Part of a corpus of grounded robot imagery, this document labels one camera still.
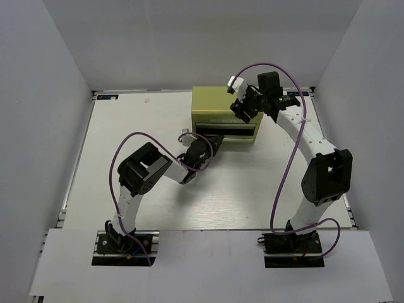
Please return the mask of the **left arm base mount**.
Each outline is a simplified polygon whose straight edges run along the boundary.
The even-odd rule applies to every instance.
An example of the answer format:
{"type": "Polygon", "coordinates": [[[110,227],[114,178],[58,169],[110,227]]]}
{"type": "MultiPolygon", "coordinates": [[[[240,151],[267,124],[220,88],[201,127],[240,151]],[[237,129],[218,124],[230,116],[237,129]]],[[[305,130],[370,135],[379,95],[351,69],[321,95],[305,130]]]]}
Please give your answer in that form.
{"type": "MultiPolygon", "coordinates": [[[[145,248],[151,265],[154,264],[158,252],[158,231],[140,231],[135,237],[145,248]]],[[[98,231],[92,266],[148,267],[150,264],[142,248],[137,242],[129,239],[127,244],[119,247],[105,231],[98,231]]]]}

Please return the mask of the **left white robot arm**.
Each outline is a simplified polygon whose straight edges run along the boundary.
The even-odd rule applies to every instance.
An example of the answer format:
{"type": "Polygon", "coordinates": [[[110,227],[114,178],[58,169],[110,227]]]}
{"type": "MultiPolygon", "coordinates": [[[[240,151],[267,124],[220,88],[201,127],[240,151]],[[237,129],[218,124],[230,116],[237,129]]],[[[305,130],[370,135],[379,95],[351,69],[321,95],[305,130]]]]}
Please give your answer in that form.
{"type": "Polygon", "coordinates": [[[120,193],[114,201],[118,210],[106,230],[112,236],[112,245],[120,252],[133,246],[135,219],[143,196],[151,191],[161,177],[179,184],[187,184],[196,173],[207,168],[217,154],[223,135],[200,136],[193,133],[180,135],[179,141],[189,144],[186,153],[169,158],[151,142],[145,143],[118,166],[120,193]]]}

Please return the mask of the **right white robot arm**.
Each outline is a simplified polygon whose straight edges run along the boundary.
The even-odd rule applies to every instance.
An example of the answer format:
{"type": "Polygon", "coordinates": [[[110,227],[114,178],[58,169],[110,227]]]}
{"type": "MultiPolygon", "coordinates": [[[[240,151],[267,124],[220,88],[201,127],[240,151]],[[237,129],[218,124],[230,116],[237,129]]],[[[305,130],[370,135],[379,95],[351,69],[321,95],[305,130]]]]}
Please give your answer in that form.
{"type": "Polygon", "coordinates": [[[286,246],[294,252],[307,246],[306,234],[315,231],[330,205],[350,189],[353,156],[331,144],[307,118],[304,104],[286,95],[276,72],[258,75],[259,86],[231,77],[227,91],[237,98],[230,108],[236,118],[250,123],[262,112],[272,118],[298,146],[307,169],[301,181],[303,199],[285,228],[286,246]]]}

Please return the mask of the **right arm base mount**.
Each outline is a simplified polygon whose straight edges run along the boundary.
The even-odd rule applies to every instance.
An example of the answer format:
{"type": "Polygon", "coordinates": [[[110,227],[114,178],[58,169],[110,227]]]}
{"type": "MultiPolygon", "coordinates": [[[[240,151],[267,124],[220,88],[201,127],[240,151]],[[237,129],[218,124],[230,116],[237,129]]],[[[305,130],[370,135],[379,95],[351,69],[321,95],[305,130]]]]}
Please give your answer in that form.
{"type": "Polygon", "coordinates": [[[324,258],[319,234],[262,234],[257,239],[264,251],[265,268],[323,268],[324,258]]]}

